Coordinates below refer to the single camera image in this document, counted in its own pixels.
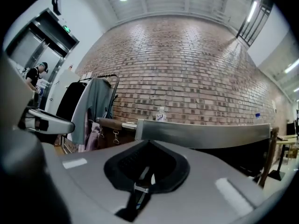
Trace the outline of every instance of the clothes rack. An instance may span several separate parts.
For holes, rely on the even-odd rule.
[[[113,105],[113,100],[114,100],[114,97],[115,97],[115,93],[116,93],[116,90],[117,90],[118,83],[120,81],[118,75],[116,75],[116,74],[106,74],[106,75],[102,75],[102,76],[93,76],[93,77],[89,77],[89,78],[86,78],[86,79],[79,80],[79,82],[81,82],[81,81],[91,80],[93,78],[108,78],[108,77],[116,77],[116,84],[114,86],[112,96],[110,98],[109,106],[107,108],[107,118],[110,117],[110,112],[111,112],[111,108],[112,108],[112,105]]]

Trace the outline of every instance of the black cap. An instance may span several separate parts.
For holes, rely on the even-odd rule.
[[[47,70],[47,68],[48,68],[48,63],[46,63],[46,62],[42,62],[42,63],[40,63],[40,65],[44,65],[45,66],[45,70]]]

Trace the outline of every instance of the person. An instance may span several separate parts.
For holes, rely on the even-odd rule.
[[[32,68],[28,71],[26,75],[26,84],[37,93],[40,92],[40,89],[36,87],[37,80],[39,78],[39,74],[43,73],[44,71],[48,72],[48,64],[46,62],[40,63],[37,67]]]

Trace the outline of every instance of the black t-shirt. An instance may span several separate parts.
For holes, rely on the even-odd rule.
[[[32,80],[31,83],[35,87],[37,80],[39,78],[38,69],[37,68],[30,69],[26,75],[26,79],[27,79],[27,77],[29,77]]]

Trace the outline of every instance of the white floor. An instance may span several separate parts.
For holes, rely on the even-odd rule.
[[[271,168],[272,170],[277,170],[278,168],[277,161]],[[266,198],[270,197],[273,193],[279,191],[280,189],[286,188],[289,185],[289,182],[292,180],[294,173],[297,171],[299,165],[299,156],[296,159],[289,159],[289,163],[287,165],[287,158],[284,158],[281,165],[281,172],[284,172],[285,175],[281,181],[275,180],[273,178],[267,177],[265,186],[263,189],[264,195]]]

